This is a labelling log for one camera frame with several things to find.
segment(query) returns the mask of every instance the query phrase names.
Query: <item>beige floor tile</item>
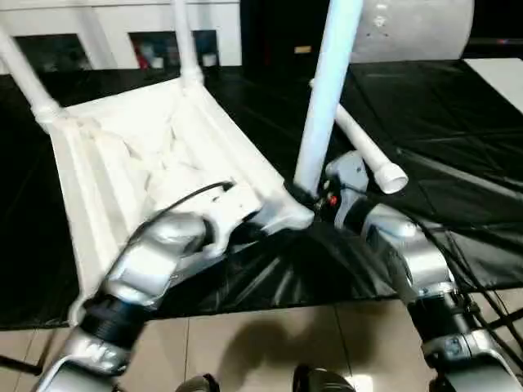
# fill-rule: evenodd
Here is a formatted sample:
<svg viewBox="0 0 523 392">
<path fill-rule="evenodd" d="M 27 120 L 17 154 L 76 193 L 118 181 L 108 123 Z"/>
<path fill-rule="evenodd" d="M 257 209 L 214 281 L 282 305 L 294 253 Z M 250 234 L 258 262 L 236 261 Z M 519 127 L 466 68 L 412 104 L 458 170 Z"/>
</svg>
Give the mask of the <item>beige floor tile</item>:
<svg viewBox="0 0 523 392">
<path fill-rule="evenodd" d="M 50 344 L 51 346 L 44 363 L 44 367 L 47 368 L 68 335 L 69 328 L 60 328 L 56 330 L 41 329 L 35 331 L 34 338 L 31 341 L 25 360 L 29 363 L 37 364 L 38 360 L 42 357 L 44 348 L 47 344 Z M 16 392 L 30 392 L 37 379 L 37 377 L 30 374 L 21 374 L 16 386 Z"/>
<path fill-rule="evenodd" d="M 33 363 L 38 361 L 50 333 L 38 331 L 28 355 Z M 50 358 L 54 357 L 67 336 L 68 330 L 58 331 Z M 184 381 L 186 344 L 186 318 L 151 322 L 138 342 L 131 366 L 119 383 L 128 392 L 174 390 Z M 34 376 L 23 375 L 16 392 L 29 392 L 36 380 Z"/>
<path fill-rule="evenodd" d="M 0 355 L 25 360 L 34 331 L 0 332 Z M 20 374 L 13 370 L 0 368 L 0 390 L 12 392 Z"/>
<path fill-rule="evenodd" d="M 359 392 L 428 390 L 436 374 L 425 364 L 421 340 L 401 302 L 336 306 Z"/>
<path fill-rule="evenodd" d="M 176 318 L 147 326 L 131 366 L 120 380 L 125 390 L 170 391 L 184 381 L 187 325 L 187 318 Z"/>
<path fill-rule="evenodd" d="M 191 318 L 186 378 L 211 373 L 223 392 L 291 390 L 299 363 L 349 374 L 332 306 Z"/>
</svg>

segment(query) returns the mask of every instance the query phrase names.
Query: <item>black tablecloth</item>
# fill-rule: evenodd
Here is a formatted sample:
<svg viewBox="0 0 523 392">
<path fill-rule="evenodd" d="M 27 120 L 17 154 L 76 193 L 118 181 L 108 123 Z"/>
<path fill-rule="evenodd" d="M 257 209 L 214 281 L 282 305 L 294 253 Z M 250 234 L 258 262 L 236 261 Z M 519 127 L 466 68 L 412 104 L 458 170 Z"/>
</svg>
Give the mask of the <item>black tablecloth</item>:
<svg viewBox="0 0 523 392">
<path fill-rule="evenodd" d="M 177 76 L 162 70 L 48 73 L 73 105 Z M 287 179 L 310 95 L 306 79 L 223 68 L 208 90 Z M 461 61 L 353 65 L 342 104 L 409 175 L 388 197 L 440 222 L 438 238 L 487 287 L 523 283 L 523 116 Z M 51 143 L 9 76 L 0 77 L 0 328 L 55 327 L 78 294 Z M 351 148 L 335 129 L 329 159 Z M 376 185 L 370 190 L 377 192 Z M 383 263 L 349 230 L 316 221 L 280 232 L 173 288 L 158 317 L 393 296 Z"/>
</svg>

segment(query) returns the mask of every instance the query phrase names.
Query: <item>black plastic sheet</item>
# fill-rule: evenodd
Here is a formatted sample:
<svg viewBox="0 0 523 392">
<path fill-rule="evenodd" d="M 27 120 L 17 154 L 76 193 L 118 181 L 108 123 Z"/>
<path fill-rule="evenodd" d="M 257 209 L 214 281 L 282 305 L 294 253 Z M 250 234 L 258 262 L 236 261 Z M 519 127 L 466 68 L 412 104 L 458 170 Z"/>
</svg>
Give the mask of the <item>black plastic sheet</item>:
<svg viewBox="0 0 523 392">
<path fill-rule="evenodd" d="M 73 105 L 174 78 L 159 70 L 50 73 Z M 310 95 L 306 78 L 224 68 L 207 88 L 287 179 Z M 437 237 L 487 287 L 523 283 L 523 116 L 461 61 L 353 65 L 342 104 L 409 175 L 390 203 L 441 224 Z M 0 328 L 55 327 L 78 293 L 51 144 L 0 77 L 4 171 Z M 335 129 L 328 159 L 351 148 Z M 370 192 L 378 192 L 374 184 Z M 280 232 L 173 288 L 158 317 L 394 296 L 383 263 L 349 230 Z"/>
</svg>

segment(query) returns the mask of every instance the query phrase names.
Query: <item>white pipe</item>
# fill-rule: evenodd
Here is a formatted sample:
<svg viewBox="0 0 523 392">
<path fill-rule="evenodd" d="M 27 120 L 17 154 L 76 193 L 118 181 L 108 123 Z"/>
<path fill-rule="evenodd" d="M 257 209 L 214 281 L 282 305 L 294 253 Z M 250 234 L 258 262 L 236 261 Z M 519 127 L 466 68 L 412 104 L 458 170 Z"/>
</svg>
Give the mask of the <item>white pipe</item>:
<svg viewBox="0 0 523 392">
<path fill-rule="evenodd" d="M 294 182 L 316 196 L 363 0 L 331 0 Z"/>
<path fill-rule="evenodd" d="M 336 123 L 369 165 L 370 170 L 374 173 L 376 183 L 385 194 L 398 192 L 407 185 L 409 178 L 401 167 L 387 158 L 367 135 L 367 132 L 341 105 L 336 108 Z"/>
<path fill-rule="evenodd" d="M 181 62 L 181 79 L 184 84 L 203 82 L 202 70 L 198 65 L 193 34 L 189 26 L 189 14 L 185 0 L 171 0 L 174 8 L 175 30 Z"/>
<path fill-rule="evenodd" d="M 14 39 L 1 25 L 0 57 L 29 101 L 34 116 L 39 122 L 46 122 L 59 112 L 60 107 L 47 93 Z"/>
</svg>

